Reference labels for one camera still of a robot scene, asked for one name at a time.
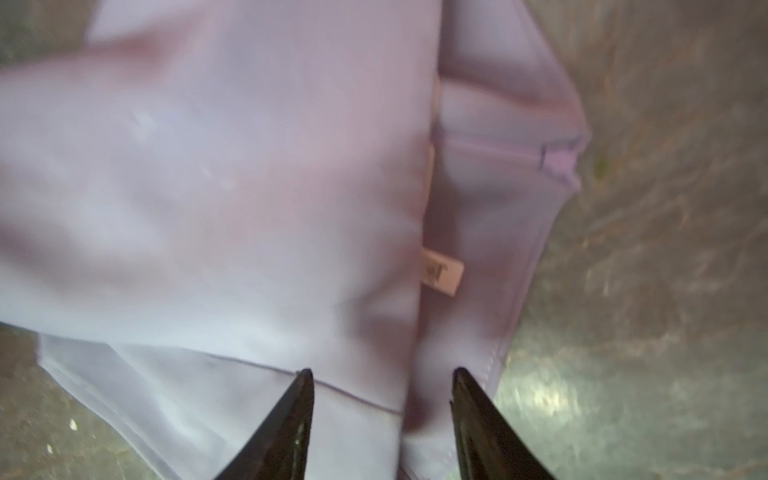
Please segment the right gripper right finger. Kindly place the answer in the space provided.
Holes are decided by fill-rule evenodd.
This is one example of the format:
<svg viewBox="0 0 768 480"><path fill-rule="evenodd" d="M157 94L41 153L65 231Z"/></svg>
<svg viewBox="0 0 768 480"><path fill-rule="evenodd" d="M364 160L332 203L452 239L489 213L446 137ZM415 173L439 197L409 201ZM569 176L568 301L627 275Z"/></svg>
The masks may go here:
<svg viewBox="0 0 768 480"><path fill-rule="evenodd" d="M450 406L462 479L554 480L464 367L453 372Z"/></svg>

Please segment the lavender skirt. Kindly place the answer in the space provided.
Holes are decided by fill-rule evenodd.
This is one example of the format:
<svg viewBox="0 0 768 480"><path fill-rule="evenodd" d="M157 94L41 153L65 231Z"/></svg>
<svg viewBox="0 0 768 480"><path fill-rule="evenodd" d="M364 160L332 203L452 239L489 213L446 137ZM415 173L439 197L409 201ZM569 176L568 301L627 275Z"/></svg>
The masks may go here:
<svg viewBox="0 0 768 480"><path fill-rule="evenodd" d="M1 72L1 319L164 479L294 374L311 479L441 479L589 139L520 1L106 1Z"/></svg>

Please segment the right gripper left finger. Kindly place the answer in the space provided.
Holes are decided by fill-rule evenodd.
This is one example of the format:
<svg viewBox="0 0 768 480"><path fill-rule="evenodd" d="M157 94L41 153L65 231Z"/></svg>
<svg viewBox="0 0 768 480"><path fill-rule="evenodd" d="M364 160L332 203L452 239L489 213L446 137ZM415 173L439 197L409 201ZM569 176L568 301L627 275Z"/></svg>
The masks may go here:
<svg viewBox="0 0 768 480"><path fill-rule="evenodd" d="M313 374L304 369L217 480L303 480L314 399Z"/></svg>

